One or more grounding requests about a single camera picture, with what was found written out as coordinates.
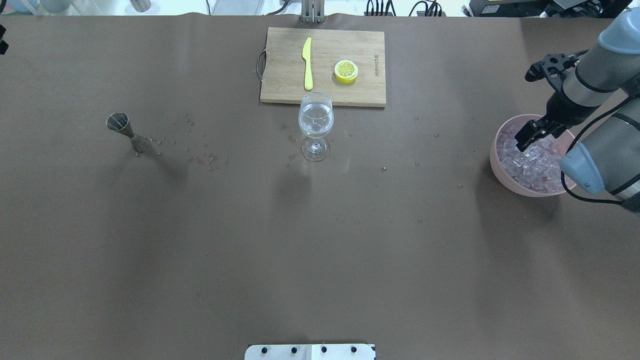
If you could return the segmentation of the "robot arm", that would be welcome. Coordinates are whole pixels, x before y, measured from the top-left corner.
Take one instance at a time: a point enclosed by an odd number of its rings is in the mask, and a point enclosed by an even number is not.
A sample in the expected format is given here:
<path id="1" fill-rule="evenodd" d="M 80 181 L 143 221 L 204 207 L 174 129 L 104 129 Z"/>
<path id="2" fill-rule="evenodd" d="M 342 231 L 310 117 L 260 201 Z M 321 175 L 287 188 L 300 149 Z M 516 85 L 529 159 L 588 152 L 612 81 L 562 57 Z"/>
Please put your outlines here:
<path id="1" fill-rule="evenodd" d="M 548 54 L 533 63 L 528 82 L 545 79 L 553 88 L 544 116 L 515 134 L 523 152 L 548 136 L 559 138 L 583 125 L 560 160 L 560 182 L 570 179 L 591 194 L 569 190 L 588 203 L 640 210 L 640 13 L 623 10 L 588 50 Z"/>

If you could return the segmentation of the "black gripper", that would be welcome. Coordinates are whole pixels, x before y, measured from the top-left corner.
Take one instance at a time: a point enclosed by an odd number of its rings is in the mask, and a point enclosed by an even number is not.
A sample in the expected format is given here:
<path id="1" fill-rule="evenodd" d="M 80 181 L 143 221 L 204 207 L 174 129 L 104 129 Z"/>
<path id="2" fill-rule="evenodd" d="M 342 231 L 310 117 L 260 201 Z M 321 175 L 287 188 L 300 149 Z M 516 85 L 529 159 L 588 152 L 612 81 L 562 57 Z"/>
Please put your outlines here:
<path id="1" fill-rule="evenodd" d="M 528 120 L 514 135 L 519 152 L 524 153 L 531 144 L 549 135 L 560 137 L 586 118 L 586 107 L 570 100 L 563 91 L 563 84 L 578 65 L 580 57 L 587 52 L 581 50 L 568 55 L 547 54 L 544 59 L 531 64 L 526 71 L 527 82 L 545 79 L 554 93 L 546 103 L 546 114 L 539 120 Z"/>

